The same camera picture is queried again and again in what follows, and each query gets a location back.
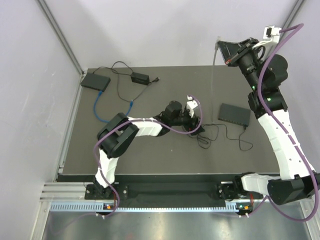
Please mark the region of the aluminium corner post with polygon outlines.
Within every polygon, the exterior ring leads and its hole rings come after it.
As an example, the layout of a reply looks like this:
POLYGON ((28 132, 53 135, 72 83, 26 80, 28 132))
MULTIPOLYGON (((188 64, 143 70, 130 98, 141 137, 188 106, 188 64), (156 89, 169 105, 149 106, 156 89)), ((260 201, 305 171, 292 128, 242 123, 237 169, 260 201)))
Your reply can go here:
POLYGON ((55 36, 57 37, 58 41, 62 45, 65 53, 67 54, 68 58, 70 59, 71 63, 73 64, 75 70, 80 74, 84 74, 84 70, 81 67, 79 61, 76 58, 76 55, 74 54, 74 51, 72 50, 67 38, 65 37, 61 27, 59 26, 56 18, 54 17, 52 11, 50 10, 47 2, 45 0, 35 0, 37 5, 39 6, 40 10, 42 11, 44 17, 48 21, 50 27, 52 28, 55 36))
MULTIPOLYGON (((279 43, 281 43, 281 41, 284 39, 285 35, 287 33, 289 33, 290 31, 293 31, 295 29, 295 25, 293 25, 294 23, 294 20, 296 19, 296 17, 298 16, 300 10, 303 8, 304 4, 306 3, 307 1, 306 0, 295 0, 294 3, 293 3, 293 6, 291 8, 291 10, 289 11, 287 17, 285 18, 285 21, 284 23, 282 24, 281 27, 278 27, 278 28, 282 28, 282 30, 280 31, 280 39, 279 39, 279 43)), ((267 54, 265 55, 265 58, 263 59, 264 61, 261 61, 261 66, 260 68, 263 69, 264 65, 265 65, 265 62, 266 60, 269 58, 269 56, 271 54, 273 54, 275 52, 275 48, 277 45, 263 45, 263 40, 262 42, 260 42, 257 46, 258 47, 263 47, 263 48, 269 48, 267 54)))

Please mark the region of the black power adapter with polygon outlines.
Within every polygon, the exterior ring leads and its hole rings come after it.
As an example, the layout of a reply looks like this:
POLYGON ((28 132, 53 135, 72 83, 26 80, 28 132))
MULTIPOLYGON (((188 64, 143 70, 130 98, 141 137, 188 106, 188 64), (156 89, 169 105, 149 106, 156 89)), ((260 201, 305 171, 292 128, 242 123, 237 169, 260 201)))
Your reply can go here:
POLYGON ((205 132, 205 129, 202 126, 200 126, 196 131, 194 131, 193 133, 190 133, 190 135, 196 136, 196 135, 201 134, 203 132, 205 132))
POLYGON ((150 77, 149 75, 132 72, 130 75, 131 81, 136 84, 141 84, 148 86, 150 84, 150 77))

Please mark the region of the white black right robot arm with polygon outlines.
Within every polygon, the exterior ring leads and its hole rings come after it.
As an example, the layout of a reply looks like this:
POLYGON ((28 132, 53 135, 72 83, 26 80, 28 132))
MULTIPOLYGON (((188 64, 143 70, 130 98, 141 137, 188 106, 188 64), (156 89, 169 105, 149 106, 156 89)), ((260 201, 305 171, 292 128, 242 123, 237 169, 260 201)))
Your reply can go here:
POLYGON ((233 192, 245 198, 251 192, 270 197, 277 205, 307 199, 320 188, 320 175, 302 151, 290 121, 288 106, 279 86, 288 78, 288 62, 275 54, 270 62, 262 60, 259 52, 264 46, 248 38, 241 42, 218 41, 224 63, 238 67, 252 91, 248 104, 266 133, 275 154, 279 176, 244 173, 235 179, 233 192))

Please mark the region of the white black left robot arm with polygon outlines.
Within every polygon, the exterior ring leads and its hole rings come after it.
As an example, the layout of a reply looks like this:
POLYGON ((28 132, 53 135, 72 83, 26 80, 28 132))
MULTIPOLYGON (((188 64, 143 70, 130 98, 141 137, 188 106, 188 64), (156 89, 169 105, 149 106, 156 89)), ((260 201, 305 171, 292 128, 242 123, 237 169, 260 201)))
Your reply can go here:
POLYGON ((185 107, 171 101, 160 114, 150 118, 133 118, 118 113, 97 134, 93 154, 98 163, 93 185, 102 198, 115 191, 115 170, 118 160, 137 137, 162 137, 170 131, 183 135, 197 135, 202 127, 203 111, 200 102, 187 96, 185 107))

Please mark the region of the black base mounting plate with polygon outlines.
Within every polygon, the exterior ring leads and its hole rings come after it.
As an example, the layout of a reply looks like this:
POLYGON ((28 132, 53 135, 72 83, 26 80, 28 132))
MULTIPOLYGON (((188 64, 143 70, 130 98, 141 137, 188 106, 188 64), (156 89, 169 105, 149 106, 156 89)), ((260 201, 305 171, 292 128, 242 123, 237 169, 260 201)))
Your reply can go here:
POLYGON ((154 201, 168 200, 170 203, 180 201, 178 198, 190 200, 195 197, 196 201, 220 201, 218 197, 217 182, 214 181, 189 181, 189 182, 139 182, 121 181, 107 184, 106 187, 98 182, 86 186, 86 200, 110 200, 118 198, 121 202, 136 200, 139 197, 143 201, 154 198, 154 201))

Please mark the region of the aluminium left corner post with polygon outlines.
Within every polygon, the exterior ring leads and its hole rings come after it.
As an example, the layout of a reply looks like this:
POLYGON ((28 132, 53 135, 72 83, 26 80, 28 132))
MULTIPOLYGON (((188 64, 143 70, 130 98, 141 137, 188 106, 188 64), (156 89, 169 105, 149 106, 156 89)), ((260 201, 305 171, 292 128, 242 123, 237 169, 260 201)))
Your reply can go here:
POLYGON ((76 55, 74 54, 74 51, 72 50, 67 38, 65 37, 61 27, 59 26, 56 18, 54 17, 52 11, 50 10, 47 2, 45 0, 35 0, 37 5, 39 6, 40 10, 42 11, 44 17, 48 21, 50 27, 52 28, 55 36, 57 37, 58 41, 62 45, 65 53, 67 54, 68 58, 70 59, 71 63, 73 64, 75 70, 80 74, 84 74, 84 70, 81 67, 79 61, 76 58, 76 55))

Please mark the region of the aluminium frame rail front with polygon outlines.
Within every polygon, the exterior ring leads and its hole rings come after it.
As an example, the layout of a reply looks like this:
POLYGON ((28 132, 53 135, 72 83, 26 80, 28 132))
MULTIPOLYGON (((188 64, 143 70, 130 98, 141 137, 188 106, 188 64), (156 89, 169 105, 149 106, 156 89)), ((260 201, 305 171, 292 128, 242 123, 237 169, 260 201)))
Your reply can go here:
POLYGON ((249 201, 231 183, 196 182, 116 182, 103 188, 98 183, 54 182, 45 184, 42 201, 120 201, 121 208, 215 207, 231 201, 249 201))

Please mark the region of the aluminium right corner post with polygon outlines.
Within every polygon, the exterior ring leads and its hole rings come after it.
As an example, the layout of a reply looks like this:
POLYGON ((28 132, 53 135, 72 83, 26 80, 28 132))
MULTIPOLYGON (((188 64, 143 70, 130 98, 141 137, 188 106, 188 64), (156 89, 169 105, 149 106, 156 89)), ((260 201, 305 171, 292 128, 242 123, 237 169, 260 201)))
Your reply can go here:
MULTIPOLYGON (((306 0, 295 0, 294 3, 293 3, 293 6, 291 8, 291 10, 289 11, 287 17, 285 18, 285 21, 284 23, 282 24, 281 27, 278 27, 278 28, 282 28, 282 30, 280 31, 280 39, 279 39, 279 43, 281 43, 281 41, 284 39, 285 35, 287 33, 289 33, 290 31, 293 31, 295 29, 295 25, 293 25, 294 23, 294 20, 296 19, 296 17, 298 16, 300 10, 303 8, 304 4, 306 3, 307 1, 306 0)), ((266 60, 269 58, 269 56, 271 54, 273 54, 275 52, 275 48, 277 45, 263 45, 263 40, 262 42, 260 42, 257 46, 258 47, 263 47, 263 48, 269 48, 267 54, 265 55, 265 58, 263 59, 264 61, 261 61, 261 66, 260 68, 263 69, 264 65, 265 65, 265 62, 266 60)))

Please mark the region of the black network switch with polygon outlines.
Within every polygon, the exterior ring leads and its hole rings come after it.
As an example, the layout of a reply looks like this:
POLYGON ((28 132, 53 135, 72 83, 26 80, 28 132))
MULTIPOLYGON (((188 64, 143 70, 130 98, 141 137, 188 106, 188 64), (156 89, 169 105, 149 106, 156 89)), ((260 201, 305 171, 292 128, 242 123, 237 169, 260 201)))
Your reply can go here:
POLYGON ((102 76, 95 73, 87 73, 81 81, 80 85, 84 88, 104 92, 110 82, 111 79, 107 76, 102 76))
POLYGON ((250 124, 251 111, 247 108, 222 103, 218 120, 247 128, 250 124))

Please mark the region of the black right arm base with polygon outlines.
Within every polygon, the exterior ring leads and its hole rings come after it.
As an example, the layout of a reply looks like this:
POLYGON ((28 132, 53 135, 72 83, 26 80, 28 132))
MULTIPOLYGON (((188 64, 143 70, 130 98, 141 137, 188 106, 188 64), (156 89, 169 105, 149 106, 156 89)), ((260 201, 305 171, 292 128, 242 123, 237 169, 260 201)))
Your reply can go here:
POLYGON ((260 193, 247 192, 240 193, 231 182, 222 182, 216 185, 217 195, 220 199, 232 201, 232 200, 240 200, 247 199, 250 200, 253 197, 254 200, 263 199, 264 196, 260 193))

